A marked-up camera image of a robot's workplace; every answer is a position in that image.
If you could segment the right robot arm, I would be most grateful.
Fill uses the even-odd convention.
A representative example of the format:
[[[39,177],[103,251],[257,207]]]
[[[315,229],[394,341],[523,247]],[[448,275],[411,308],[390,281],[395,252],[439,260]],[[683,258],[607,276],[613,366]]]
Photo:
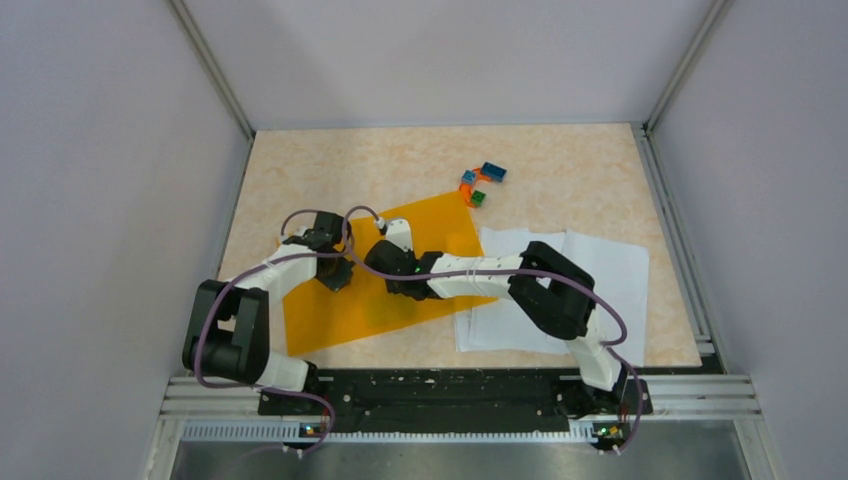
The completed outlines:
[[[380,240],[361,264],[385,281],[388,292],[417,301],[514,302],[539,331],[565,342],[594,409],[612,412],[626,400],[625,361],[612,350],[627,338],[624,319],[595,291],[594,278],[551,246],[532,241],[521,253],[496,257],[441,251],[417,256]]]

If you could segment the white paper sheets stack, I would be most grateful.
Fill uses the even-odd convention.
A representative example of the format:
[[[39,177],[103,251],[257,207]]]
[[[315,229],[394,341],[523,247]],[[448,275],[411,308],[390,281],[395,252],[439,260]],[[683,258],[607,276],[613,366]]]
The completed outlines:
[[[484,254],[519,253],[531,241],[542,241],[588,272],[594,291],[620,314],[627,327],[625,341],[614,347],[633,366],[645,359],[650,256],[635,244],[593,237],[568,230],[535,233],[526,228],[495,230],[482,227],[479,238]],[[520,350],[564,355],[565,343],[539,330],[511,300],[498,300],[454,316],[459,352]]]

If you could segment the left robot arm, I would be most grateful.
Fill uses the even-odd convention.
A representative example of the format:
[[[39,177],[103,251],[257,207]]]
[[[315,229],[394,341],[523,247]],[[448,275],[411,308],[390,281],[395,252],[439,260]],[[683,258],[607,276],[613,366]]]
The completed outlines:
[[[353,262],[338,248],[350,237],[350,224],[336,213],[317,211],[310,228],[281,241],[259,264],[225,281],[209,279],[197,288],[185,336],[182,362],[196,378],[208,375],[282,390],[297,413],[319,404],[315,367],[272,350],[273,306],[295,288],[316,280],[332,292],[350,283]]]

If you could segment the orange plastic clip folder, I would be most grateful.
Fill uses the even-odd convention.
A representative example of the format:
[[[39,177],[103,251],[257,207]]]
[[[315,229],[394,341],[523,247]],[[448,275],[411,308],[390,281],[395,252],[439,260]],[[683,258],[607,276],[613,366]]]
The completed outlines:
[[[410,223],[417,255],[428,251],[467,257],[483,254],[469,208],[457,191],[384,210],[380,215],[387,221],[404,218]],[[338,292],[311,280],[282,300],[286,349],[291,356],[309,354],[494,301],[472,296],[416,301],[388,292],[383,279],[356,266],[350,284]]]

